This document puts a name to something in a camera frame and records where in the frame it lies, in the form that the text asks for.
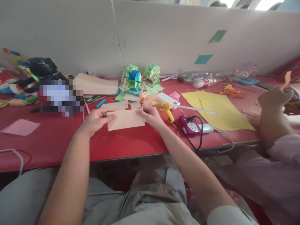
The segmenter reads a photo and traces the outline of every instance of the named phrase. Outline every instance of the pink paper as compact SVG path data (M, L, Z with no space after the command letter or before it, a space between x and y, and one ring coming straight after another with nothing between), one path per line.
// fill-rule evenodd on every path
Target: pink paper
M31 134L39 125L41 125L41 124L31 122L28 120L24 120L24 119L19 119L16 122L14 122L13 124L4 128L1 132L21 135L21 136L27 136L27 135Z
M180 94L178 94L177 92L173 92L169 96L179 102Z

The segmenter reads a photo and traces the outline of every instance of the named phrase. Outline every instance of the person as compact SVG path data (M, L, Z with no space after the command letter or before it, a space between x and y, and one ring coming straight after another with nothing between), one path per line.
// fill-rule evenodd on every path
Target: person
M162 121L157 109L142 109L138 115L160 133L177 166L167 160L146 166L137 172L126 193L89 178L90 138L115 119L115 115L106 115L113 110L95 109L74 134L58 173L52 168L32 170L0 192L1 224L198 224L186 207L182 175L197 197L207 224L257 224Z
M292 90L275 88L258 98L260 133L270 158L240 147L235 152L238 155L231 154L236 163L217 170L223 180L262 206L272 224L300 224L300 135L283 114L283 106L292 96ZM299 114L289 106L285 112Z

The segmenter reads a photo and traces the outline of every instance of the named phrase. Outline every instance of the green paper square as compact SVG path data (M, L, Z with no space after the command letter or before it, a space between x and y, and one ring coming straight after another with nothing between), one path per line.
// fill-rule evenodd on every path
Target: green paper square
M216 34L213 36L211 42L220 42L224 34L226 33L227 30L218 30Z
M195 64L206 64L210 58L213 56L213 54L211 55L199 55L199 57L197 58Z

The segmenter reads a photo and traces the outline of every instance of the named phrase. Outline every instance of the marker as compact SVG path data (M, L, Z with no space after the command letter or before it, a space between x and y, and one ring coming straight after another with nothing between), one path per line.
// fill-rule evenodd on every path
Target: marker
M98 105L96 105L96 108L99 108L100 105L102 105L105 101L106 101L106 99L103 99L101 102L99 102Z

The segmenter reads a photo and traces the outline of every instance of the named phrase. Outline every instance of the green paper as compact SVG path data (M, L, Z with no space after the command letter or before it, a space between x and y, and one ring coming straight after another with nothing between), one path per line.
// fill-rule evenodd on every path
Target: green paper
M199 57L197 58L195 64L205 65L210 60L210 58L212 56L213 56L213 54L211 54L211 55L199 55Z
M124 92L120 92L120 94L118 94L118 96L115 99L118 101L123 101L125 94L126 93L124 93Z
M227 30L218 30L213 36L211 42L220 42Z

